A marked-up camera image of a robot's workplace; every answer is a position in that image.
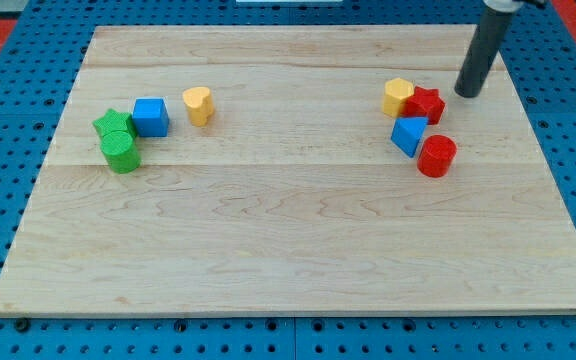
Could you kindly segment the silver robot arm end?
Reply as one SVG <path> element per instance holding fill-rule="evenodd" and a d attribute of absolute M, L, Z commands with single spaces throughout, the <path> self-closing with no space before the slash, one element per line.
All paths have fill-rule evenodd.
<path fill-rule="evenodd" d="M 483 0 L 483 3 L 490 9 L 503 13 L 514 13 L 522 8 L 523 5 L 529 4 L 538 9 L 544 9 L 548 3 L 547 0 Z"/>

